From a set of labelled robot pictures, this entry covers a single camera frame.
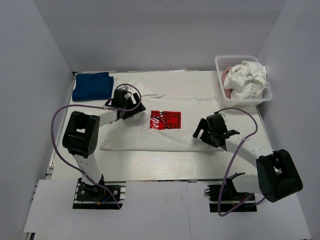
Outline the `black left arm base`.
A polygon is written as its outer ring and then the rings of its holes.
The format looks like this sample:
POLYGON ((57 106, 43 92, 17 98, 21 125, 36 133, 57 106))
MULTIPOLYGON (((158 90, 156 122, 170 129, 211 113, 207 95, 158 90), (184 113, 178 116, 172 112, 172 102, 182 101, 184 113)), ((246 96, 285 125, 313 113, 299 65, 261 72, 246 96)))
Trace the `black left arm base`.
POLYGON ((95 185, 87 185, 80 177, 77 181, 72 208, 75 210, 119 210, 125 200, 125 182, 104 182, 112 195, 105 189, 95 185))

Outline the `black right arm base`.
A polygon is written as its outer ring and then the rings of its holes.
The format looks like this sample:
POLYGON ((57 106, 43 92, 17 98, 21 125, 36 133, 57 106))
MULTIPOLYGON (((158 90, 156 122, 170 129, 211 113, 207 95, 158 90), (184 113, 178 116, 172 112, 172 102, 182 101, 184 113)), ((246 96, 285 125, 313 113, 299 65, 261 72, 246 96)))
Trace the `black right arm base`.
MULTIPOLYGON (((207 188, 204 190, 204 194, 207 195, 209 199, 209 210, 211 213, 218 212, 218 197, 219 197, 220 188, 221 188, 220 185, 212 184, 212 185, 208 185, 207 188)), ((229 211, 231 208, 235 207, 237 204, 239 204, 249 195, 250 194, 247 192, 236 192, 234 189, 232 189, 231 186, 227 186, 226 184, 223 189, 222 197, 221 197, 221 203, 220 203, 221 212, 225 213, 229 211)), ((255 203, 256 203, 256 198, 255 196, 252 196, 243 205, 235 209, 234 212, 238 212, 238 213, 257 212, 257 206, 255 205, 255 203)))

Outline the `white perforated plastic basket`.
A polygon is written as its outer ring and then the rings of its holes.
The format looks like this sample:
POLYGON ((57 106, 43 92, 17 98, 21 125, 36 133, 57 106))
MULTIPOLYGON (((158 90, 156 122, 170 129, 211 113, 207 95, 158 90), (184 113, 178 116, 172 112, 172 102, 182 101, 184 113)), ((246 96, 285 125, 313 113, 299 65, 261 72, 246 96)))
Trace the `white perforated plastic basket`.
POLYGON ((257 106, 272 99, 266 67, 255 56, 220 55, 215 67, 227 106, 257 106))

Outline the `folded blue t shirt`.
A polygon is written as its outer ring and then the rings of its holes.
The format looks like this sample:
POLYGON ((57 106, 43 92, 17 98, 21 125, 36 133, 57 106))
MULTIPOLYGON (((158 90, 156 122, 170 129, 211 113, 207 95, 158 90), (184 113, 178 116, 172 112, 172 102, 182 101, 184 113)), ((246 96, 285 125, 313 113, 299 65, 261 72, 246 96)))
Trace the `folded blue t shirt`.
POLYGON ((107 100, 112 97, 114 77, 109 72, 81 73, 75 77, 74 102, 107 100))

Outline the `white Coca-Cola t shirt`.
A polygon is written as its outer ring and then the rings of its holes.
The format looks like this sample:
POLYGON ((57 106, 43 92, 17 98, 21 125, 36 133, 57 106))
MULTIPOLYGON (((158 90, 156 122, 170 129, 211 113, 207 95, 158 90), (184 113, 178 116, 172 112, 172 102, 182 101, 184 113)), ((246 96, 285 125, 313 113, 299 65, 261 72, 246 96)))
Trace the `white Coca-Cola t shirt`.
POLYGON ((99 130, 102 151, 207 152, 213 147, 193 138, 201 119, 219 109, 215 95, 159 95, 137 81, 146 110, 99 130))

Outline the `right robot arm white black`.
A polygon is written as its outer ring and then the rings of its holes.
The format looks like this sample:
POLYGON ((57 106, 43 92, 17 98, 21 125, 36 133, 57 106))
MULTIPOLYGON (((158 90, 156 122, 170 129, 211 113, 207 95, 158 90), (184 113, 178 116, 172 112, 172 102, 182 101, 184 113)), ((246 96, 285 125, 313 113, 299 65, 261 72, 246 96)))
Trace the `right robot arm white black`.
POLYGON ((228 186, 235 193, 259 194, 271 203, 303 189, 301 177, 287 150, 262 147, 238 131, 228 130, 218 112, 202 118, 192 136, 212 147, 233 153, 234 157, 239 156, 256 168, 256 174, 226 173, 222 189, 228 186))

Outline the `crumpled white t shirt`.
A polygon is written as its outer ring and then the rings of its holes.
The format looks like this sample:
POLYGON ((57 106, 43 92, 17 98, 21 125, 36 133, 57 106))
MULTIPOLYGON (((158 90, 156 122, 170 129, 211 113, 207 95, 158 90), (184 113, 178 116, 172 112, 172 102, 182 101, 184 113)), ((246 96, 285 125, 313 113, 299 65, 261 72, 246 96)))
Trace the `crumpled white t shirt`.
POLYGON ((234 65, 227 75, 233 87, 231 100, 257 100, 267 88, 267 70, 260 63, 242 61, 234 65))

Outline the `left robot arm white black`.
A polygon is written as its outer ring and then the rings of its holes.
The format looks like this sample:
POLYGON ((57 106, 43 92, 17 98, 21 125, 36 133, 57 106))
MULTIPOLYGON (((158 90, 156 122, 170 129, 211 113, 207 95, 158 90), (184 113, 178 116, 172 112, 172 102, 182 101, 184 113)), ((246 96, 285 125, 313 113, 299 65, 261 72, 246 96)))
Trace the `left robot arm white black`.
POLYGON ((62 145, 76 160, 81 182, 96 185, 103 180, 95 159, 100 127, 125 120, 146 110, 142 94, 131 84, 121 84, 104 106, 89 106, 91 113, 73 111, 65 129, 62 145))

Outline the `pink printed t shirt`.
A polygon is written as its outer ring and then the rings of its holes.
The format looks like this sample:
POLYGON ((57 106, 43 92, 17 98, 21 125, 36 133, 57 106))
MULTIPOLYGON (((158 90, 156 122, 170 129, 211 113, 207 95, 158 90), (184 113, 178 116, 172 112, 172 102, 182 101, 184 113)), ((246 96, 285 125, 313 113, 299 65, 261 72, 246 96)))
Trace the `pink printed t shirt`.
POLYGON ((233 87, 231 86, 230 80, 228 79, 228 74, 232 68, 233 68, 233 66, 231 66, 231 65, 227 66, 221 76, 222 87, 223 87, 225 96, 228 99, 231 99, 231 93, 234 90, 233 87))

